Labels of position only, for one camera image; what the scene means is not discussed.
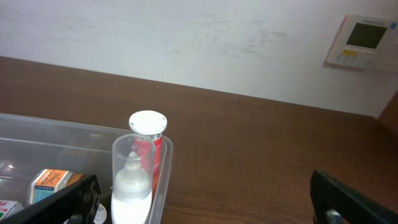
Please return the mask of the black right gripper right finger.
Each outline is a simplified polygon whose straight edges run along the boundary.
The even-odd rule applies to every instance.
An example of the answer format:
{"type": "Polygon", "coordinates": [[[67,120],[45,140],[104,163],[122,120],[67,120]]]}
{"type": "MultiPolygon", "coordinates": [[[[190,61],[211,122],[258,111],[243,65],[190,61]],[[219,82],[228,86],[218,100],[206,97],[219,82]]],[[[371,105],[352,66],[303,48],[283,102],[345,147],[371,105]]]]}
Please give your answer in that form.
{"type": "Polygon", "coordinates": [[[397,224],[396,213],[320,170],[312,173],[310,198],[316,224],[397,224]]]}

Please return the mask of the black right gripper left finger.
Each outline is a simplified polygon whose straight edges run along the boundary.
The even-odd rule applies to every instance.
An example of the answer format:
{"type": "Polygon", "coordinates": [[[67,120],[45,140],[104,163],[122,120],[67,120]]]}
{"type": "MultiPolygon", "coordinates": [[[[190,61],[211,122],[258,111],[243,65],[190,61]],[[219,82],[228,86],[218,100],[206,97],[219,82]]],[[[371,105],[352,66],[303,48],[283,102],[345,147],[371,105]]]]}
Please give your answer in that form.
{"type": "Polygon", "coordinates": [[[93,223],[101,200],[101,187],[94,174],[1,221],[2,224],[93,223]]]}

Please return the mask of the dark bottle white cap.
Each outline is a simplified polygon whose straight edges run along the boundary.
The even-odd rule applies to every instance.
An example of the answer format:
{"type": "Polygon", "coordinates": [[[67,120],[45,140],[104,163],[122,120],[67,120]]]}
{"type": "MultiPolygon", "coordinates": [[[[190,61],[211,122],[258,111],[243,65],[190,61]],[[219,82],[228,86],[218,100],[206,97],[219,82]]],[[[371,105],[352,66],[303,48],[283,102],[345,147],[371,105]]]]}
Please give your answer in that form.
{"type": "Polygon", "coordinates": [[[101,203],[98,206],[96,216],[94,219],[94,224],[104,224],[107,219],[107,211],[105,206],[101,203]]]}

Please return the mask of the small gold lid jar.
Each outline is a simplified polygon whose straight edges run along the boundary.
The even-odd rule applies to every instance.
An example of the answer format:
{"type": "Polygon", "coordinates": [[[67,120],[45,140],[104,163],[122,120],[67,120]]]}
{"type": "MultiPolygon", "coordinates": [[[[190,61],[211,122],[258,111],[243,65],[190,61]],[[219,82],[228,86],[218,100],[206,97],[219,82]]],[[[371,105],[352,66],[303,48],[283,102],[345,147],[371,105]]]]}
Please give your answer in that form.
{"type": "Polygon", "coordinates": [[[85,178],[85,174],[69,170],[43,169],[30,182],[27,203],[33,205],[59,190],[85,178]]]}

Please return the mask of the white plastic bottle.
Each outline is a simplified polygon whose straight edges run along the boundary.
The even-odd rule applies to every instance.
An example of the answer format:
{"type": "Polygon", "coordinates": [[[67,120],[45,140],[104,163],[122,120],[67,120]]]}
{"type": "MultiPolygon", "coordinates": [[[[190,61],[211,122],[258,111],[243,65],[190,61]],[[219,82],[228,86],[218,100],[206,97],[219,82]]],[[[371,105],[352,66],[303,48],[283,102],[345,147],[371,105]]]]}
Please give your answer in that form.
{"type": "Polygon", "coordinates": [[[152,205],[154,151],[153,140],[140,134],[126,134],[113,143],[113,223],[147,223],[152,205]]]}

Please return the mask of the white green medicine box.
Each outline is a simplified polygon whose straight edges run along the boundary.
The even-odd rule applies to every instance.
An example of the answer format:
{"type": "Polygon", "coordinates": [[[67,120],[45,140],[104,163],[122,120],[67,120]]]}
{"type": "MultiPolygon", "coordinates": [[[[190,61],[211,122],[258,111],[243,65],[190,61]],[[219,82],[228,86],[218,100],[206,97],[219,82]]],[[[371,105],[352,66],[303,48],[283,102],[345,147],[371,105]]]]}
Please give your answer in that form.
{"type": "Polygon", "coordinates": [[[23,210],[23,205],[18,201],[0,200],[0,220],[23,210]]]}

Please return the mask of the orange tube white cap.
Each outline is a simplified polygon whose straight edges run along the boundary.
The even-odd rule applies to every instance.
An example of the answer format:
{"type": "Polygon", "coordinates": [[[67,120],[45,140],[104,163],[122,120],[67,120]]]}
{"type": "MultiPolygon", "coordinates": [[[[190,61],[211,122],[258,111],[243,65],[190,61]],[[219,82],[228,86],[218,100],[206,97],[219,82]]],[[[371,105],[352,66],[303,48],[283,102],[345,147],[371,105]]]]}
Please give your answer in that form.
{"type": "Polygon", "coordinates": [[[133,113],[129,118],[129,127],[137,134],[154,141],[154,175],[152,191],[155,194],[160,175],[160,159],[162,153],[162,133],[167,127],[167,118],[157,111],[144,110],[133,113]]]}

